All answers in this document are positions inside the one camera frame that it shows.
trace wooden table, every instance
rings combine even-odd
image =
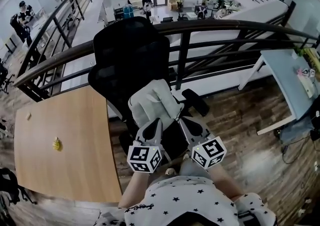
[[[61,151],[53,149],[55,137]],[[14,161],[19,185],[36,192],[91,202],[122,196],[106,99],[90,86],[19,109]]]

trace small yellow object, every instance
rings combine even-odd
[[[55,138],[52,147],[54,150],[60,151],[61,149],[61,141],[58,139],[58,137]]]
[[[28,113],[28,115],[26,115],[26,120],[28,120],[29,121],[29,119],[30,119],[30,117],[31,117],[31,113]]]

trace star print shirt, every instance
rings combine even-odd
[[[275,214],[254,193],[232,202],[204,177],[176,176],[151,185],[141,203],[124,211],[126,225],[183,225],[183,220],[211,225],[277,224]]]

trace black office chair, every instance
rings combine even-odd
[[[10,195],[9,205],[11,203],[16,204],[20,201],[19,190],[21,191],[23,200],[29,200],[32,204],[37,204],[37,202],[31,200],[25,189],[18,185],[17,177],[13,172],[8,168],[0,169],[0,191],[7,192]]]
[[[160,23],[167,23],[167,22],[173,22],[174,18],[173,17],[167,17],[163,18],[163,20]]]
[[[4,93],[6,93],[6,94],[9,94],[8,93],[8,85],[10,83],[13,83],[13,81],[11,81],[11,78],[13,76],[15,76],[15,75],[12,74],[9,78],[7,78],[8,74],[9,73],[8,73],[7,68],[5,68],[3,66],[3,64],[0,63],[0,92],[2,91]]]
[[[134,17],[101,30],[93,39],[93,47],[96,65],[88,75],[88,82],[127,124],[129,132],[119,140],[128,153],[138,131],[128,100],[152,80],[165,79],[170,86],[170,43],[145,18]],[[182,94],[186,102],[180,116],[190,116],[191,105],[203,116],[208,113],[208,106],[192,90]],[[161,143],[171,159],[180,156],[188,145],[176,121],[163,132]]]
[[[183,21],[183,20],[189,20],[189,19],[185,17],[185,14],[180,15],[180,12],[179,12],[177,21]]]

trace chair armrest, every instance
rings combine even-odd
[[[201,116],[206,116],[209,112],[209,106],[203,101],[203,99],[194,91],[186,89],[182,92],[182,95],[186,99],[186,106],[194,107]]]

